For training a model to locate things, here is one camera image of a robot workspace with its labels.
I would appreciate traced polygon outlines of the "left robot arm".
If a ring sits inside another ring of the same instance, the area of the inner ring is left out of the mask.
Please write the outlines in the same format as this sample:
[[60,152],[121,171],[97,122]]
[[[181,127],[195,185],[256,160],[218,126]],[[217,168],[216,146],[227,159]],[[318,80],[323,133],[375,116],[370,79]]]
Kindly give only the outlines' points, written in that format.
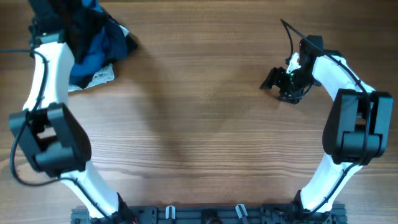
[[[90,140],[68,109],[75,58],[63,34],[37,35],[30,44],[28,53],[35,58],[32,88],[23,110],[9,117],[14,135],[10,153],[13,178],[29,187],[64,183],[86,205],[90,223],[137,223],[125,201],[95,169]],[[48,181],[28,182],[19,177],[15,166],[18,147],[33,170],[49,176]]]

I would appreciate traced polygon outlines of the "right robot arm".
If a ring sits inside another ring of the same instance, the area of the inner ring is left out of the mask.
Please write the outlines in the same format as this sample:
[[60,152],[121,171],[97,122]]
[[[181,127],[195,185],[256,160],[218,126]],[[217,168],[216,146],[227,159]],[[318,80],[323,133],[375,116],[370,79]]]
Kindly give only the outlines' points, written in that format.
[[289,66],[272,68],[260,88],[273,86],[280,90],[279,100],[286,103],[297,104],[312,86],[322,86],[333,100],[322,135],[322,161],[310,182],[297,192],[289,215],[304,220],[329,212],[349,179],[383,155],[392,96],[360,80],[335,50],[294,53]]

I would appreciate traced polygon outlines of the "black polo shirt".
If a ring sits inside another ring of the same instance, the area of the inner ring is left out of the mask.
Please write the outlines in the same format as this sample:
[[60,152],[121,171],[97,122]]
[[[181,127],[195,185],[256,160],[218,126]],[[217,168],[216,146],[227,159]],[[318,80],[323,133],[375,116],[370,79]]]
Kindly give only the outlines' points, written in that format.
[[66,43],[80,63],[109,17],[81,0],[29,0],[34,12],[29,31],[33,49],[51,42]]

